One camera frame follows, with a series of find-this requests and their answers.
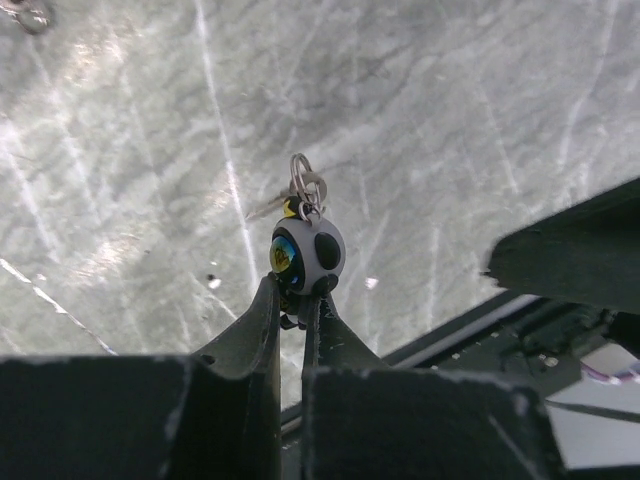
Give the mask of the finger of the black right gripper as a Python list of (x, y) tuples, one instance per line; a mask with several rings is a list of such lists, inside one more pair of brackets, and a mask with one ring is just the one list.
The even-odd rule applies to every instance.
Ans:
[(639, 313), (639, 180), (515, 231), (487, 275), (522, 294)]

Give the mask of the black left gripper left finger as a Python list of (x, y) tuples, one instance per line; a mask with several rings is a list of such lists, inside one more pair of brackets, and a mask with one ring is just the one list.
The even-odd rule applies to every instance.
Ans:
[(5, 479), (277, 479), (279, 292), (190, 355), (1, 360)]

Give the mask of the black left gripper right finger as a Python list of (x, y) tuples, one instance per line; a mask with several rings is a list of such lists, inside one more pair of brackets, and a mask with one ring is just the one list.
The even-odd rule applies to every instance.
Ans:
[(340, 318), (309, 309), (304, 479), (562, 479), (543, 402), (494, 372), (391, 368)]

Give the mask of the small key bunch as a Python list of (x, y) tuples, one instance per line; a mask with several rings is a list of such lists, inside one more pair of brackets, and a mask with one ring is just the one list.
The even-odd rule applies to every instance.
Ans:
[(326, 181), (302, 153), (292, 155), (289, 167), (288, 186), (245, 219), (264, 218), (282, 209), (269, 249), (271, 273), (279, 290), (280, 326), (304, 330), (307, 322), (299, 314), (301, 305), (325, 297), (337, 287), (346, 247), (338, 228), (325, 214)]

